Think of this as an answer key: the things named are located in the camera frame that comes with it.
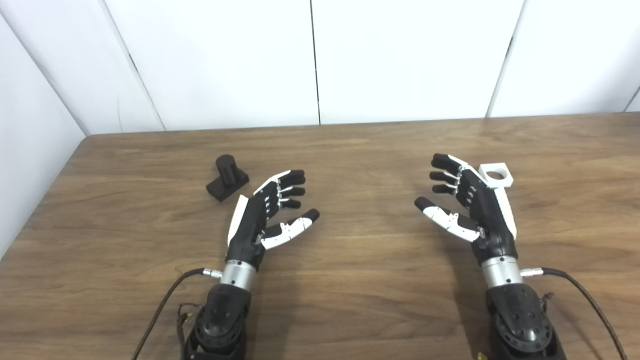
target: robotic hand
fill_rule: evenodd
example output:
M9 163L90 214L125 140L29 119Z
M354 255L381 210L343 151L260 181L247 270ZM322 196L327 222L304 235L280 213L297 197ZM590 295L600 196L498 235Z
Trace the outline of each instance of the robotic hand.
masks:
M425 197L415 205L436 224L471 243L488 286L493 356L497 360L565 360L542 300L522 280L516 225L504 188L490 186L489 178L450 155L435 154L431 164L444 172L432 172L430 178L446 183L434 186L433 192L455 196L469 217L440 208Z
M229 230L227 265L198 314L184 347L184 359L244 359L251 287L265 252L291 241L320 217L312 209L299 218L267 227L267 221L280 209L301 207L289 197L304 195L305 189L295 186L305 182L304 171L290 170L271 177L252 198L240 196Z

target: wood grain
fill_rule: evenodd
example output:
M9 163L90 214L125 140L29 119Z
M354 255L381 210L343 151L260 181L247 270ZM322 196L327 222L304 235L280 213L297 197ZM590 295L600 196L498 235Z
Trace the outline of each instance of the wood grain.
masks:
M100 135L85 140L0 263L0 357L126 359L161 297L222 268L238 193L204 186L233 154L248 195L307 173L299 211L322 217L269 252L254 287L249 359L472 359L487 351L484 281L470 248L424 218L433 153L506 162L523 268L566 270L640 357L640 114ZM550 315L571 359L614 359L604 326L561 279ZM141 359L176 359L175 293Z

